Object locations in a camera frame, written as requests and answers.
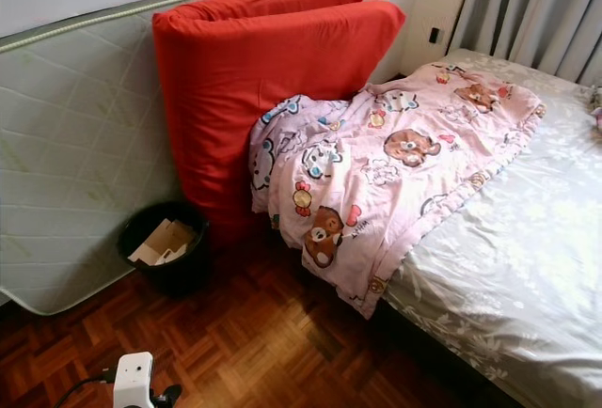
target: curtain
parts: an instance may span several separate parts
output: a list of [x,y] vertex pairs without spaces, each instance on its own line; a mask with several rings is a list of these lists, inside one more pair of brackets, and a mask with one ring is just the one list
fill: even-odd
[[450,49],[602,82],[602,0],[465,0]]

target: red cushion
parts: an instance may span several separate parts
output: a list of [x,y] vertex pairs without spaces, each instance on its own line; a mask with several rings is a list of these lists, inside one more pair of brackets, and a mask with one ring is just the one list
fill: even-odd
[[154,16],[173,155],[214,247],[258,224],[247,169],[255,121],[297,93],[349,98],[397,35],[397,7],[357,1],[207,0]]

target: bedsheet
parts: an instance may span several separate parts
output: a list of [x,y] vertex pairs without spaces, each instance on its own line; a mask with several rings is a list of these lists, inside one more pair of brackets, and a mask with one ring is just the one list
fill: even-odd
[[384,297],[525,406],[602,406],[602,136],[590,92],[466,50],[534,91],[527,150],[405,257]]
[[526,88],[438,63],[350,102],[298,95],[251,132],[253,210],[369,318],[405,253],[527,146],[544,113]]

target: mattress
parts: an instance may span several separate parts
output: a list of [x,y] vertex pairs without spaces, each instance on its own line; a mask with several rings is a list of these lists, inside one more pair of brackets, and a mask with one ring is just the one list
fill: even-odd
[[124,221],[179,196],[151,17],[186,1],[0,39],[0,292],[25,308],[53,314],[125,275]]
[[466,50],[535,92],[528,149],[429,233],[386,300],[525,406],[602,406],[602,134],[590,90]]

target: cardboard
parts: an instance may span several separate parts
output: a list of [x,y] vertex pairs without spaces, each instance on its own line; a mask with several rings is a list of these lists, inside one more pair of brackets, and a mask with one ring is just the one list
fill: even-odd
[[196,237],[197,233],[184,223],[164,219],[128,259],[147,265],[166,264],[183,256]]

